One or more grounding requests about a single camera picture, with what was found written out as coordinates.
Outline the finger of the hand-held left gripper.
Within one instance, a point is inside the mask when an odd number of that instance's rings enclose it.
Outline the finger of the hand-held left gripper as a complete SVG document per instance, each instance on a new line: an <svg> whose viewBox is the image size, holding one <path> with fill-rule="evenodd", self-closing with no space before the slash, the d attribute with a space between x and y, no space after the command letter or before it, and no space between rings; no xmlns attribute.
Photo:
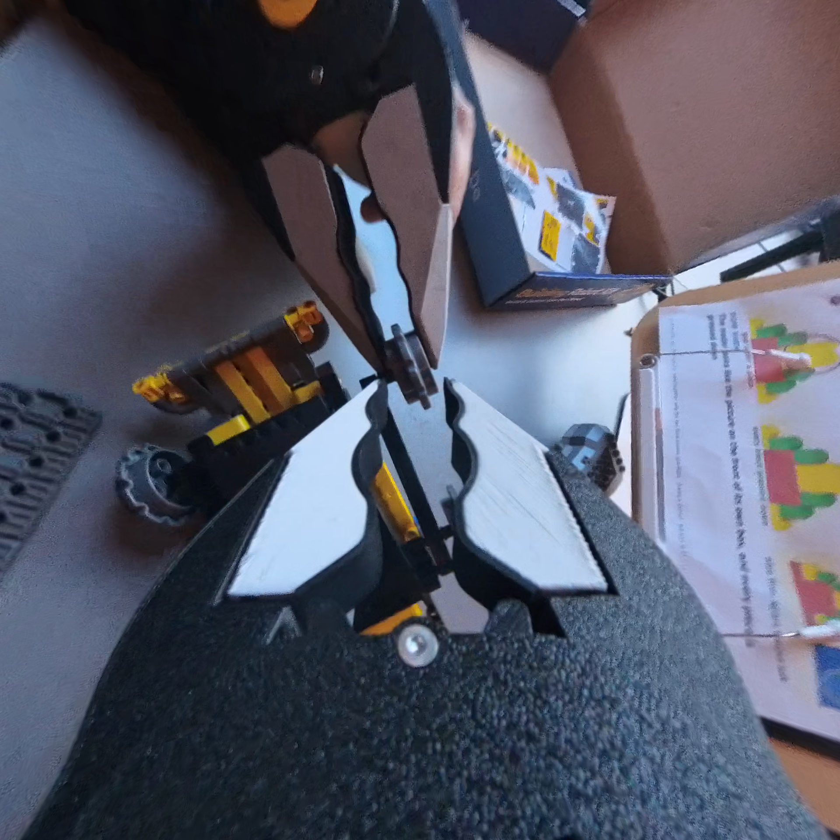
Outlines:
<svg viewBox="0 0 840 840"><path fill-rule="evenodd" d="M371 283L356 253L343 182L322 160L285 144L263 160L292 258L321 303L378 374L384 336L371 304Z"/></svg>
<svg viewBox="0 0 840 840"><path fill-rule="evenodd" d="M439 194L414 87L379 100L362 130L360 152L376 202L394 234L414 332L436 370L448 323L454 217Z"/></svg>

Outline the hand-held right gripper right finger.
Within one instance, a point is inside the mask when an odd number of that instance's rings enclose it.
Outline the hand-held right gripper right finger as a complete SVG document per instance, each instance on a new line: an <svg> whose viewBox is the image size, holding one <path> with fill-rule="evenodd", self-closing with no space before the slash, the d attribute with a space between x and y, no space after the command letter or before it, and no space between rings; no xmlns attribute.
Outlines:
<svg viewBox="0 0 840 840"><path fill-rule="evenodd" d="M532 613L554 597L603 595L610 584L550 452L462 382L444 380L451 464L452 568L489 613L516 601Z"/></svg>

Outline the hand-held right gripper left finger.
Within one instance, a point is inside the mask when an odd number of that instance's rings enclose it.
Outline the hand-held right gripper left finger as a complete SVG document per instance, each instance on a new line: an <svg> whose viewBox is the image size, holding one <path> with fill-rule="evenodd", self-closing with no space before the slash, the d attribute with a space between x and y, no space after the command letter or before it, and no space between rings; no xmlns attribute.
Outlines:
<svg viewBox="0 0 840 840"><path fill-rule="evenodd" d="M225 594L354 610L382 576L372 486L383 465L386 383L376 380L295 444L261 505Z"/></svg>

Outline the yellow black toy car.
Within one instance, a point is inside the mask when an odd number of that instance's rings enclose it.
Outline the yellow black toy car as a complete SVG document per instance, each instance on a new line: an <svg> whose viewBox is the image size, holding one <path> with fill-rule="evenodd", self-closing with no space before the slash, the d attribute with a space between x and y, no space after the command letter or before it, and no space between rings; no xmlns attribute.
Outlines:
<svg viewBox="0 0 840 840"><path fill-rule="evenodd" d="M193 360L165 364L139 378L133 393L155 409L176 415L205 410L217 423L188 444L188 455L152 444L128 449L115 479L124 506L173 528L198 512L209 518L220 512L270 461L287 455L349 401L331 364L312 362L328 338L318 305L305 301ZM431 594L449 560L447 533L432 513L392 416L384 444L402 489L383 465L373 484L383 577L353 618L367 635L434 615Z"/></svg>

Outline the grey toothed wheel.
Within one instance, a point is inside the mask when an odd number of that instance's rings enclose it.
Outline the grey toothed wheel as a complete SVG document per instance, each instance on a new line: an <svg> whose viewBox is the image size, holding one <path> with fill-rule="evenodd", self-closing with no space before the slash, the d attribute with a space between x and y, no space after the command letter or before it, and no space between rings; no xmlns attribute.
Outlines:
<svg viewBox="0 0 840 840"><path fill-rule="evenodd" d="M391 330L392 337L384 344L387 369L406 403L428 410L438 386L421 340L414 331L406 333L398 324Z"/></svg>

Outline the grey cardboard box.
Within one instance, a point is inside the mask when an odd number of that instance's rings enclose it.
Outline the grey cardboard box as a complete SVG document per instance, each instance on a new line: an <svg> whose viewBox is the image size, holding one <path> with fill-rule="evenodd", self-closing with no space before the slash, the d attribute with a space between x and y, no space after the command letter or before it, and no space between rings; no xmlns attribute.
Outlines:
<svg viewBox="0 0 840 840"><path fill-rule="evenodd" d="M838 198L838 1L594 2L545 73L513 62L513 136L561 127L615 196L612 275L529 267L515 240L455 2L429 2L478 129L458 267L489 311L609 308Z"/></svg>

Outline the person's left hand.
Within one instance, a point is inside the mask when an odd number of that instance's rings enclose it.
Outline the person's left hand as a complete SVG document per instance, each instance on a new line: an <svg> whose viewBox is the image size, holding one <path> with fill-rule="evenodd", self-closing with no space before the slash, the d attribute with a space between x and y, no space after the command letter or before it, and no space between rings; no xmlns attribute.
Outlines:
<svg viewBox="0 0 840 840"><path fill-rule="evenodd" d="M460 87L453 89L453 126L449 155L448 204L454 218L460 215L469 183L474 142L476 113L473 104Z"/></svg>

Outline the grey building block assembly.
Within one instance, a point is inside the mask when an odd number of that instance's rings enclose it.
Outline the grey building block assembly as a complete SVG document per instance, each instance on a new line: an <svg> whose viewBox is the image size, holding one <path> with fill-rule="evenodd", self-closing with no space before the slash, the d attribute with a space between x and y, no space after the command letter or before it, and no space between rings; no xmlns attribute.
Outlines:
<svg viewBox="0 0 840 840"><path fill-rule="evenodd" d="M623 482L625 463L609 427L595 423L572 425L552 450L608 497Z"/></svg>

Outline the yellow grey instruction leaflet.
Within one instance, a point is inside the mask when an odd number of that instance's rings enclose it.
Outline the yellow grey instruction leaflet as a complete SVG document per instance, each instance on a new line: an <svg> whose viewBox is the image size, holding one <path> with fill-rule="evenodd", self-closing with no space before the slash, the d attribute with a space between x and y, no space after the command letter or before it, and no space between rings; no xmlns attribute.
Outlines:
<svg viewBox="0 0 840 840"><path fill-rule="evenodd" d="M606 272L616 199L580 188L570 171L546 167L489 123L489 139L529 267L535 272Z"/></svg>

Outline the flat grey track strip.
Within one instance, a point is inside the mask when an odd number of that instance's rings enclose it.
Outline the flat grey track strip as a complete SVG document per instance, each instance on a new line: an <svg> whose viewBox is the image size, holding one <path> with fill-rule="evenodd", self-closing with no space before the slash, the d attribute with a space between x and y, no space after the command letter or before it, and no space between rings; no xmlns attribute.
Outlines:
<svg viewBox="0 0 840 840"><path fill-rule="evenodd" d="M1 384L1 575L14 564L102 425L73 395Z"/></svg>

